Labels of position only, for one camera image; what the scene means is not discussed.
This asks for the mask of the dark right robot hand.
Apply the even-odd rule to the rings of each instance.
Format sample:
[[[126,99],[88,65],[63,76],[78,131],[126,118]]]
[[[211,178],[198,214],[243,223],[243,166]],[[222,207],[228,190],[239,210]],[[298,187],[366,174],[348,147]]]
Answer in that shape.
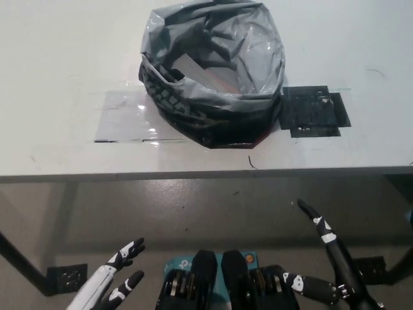
[[[301,296],[324,304],[336,304],[339,300],[344,300],[351,309],[383,309],[384,305],[369,294],[362,274],[348,249],[325,217],[302,199],[298,199],[297,205],[316,226],[333,267],[336,282],[332,284],[311,276],[285,271],[283,281],[287,287]]]

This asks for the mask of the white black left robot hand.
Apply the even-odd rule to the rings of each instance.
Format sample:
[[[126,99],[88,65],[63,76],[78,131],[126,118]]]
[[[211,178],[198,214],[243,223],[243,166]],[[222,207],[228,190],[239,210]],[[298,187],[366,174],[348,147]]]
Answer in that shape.
[[[133,259],[145,250],[144,238],[132,241],[118,250],[106,263],[101,265],[82,285],[68,309],[117,309],[144,277],[138,270],[112,291],[114,276],[120,270],[133,264]]]

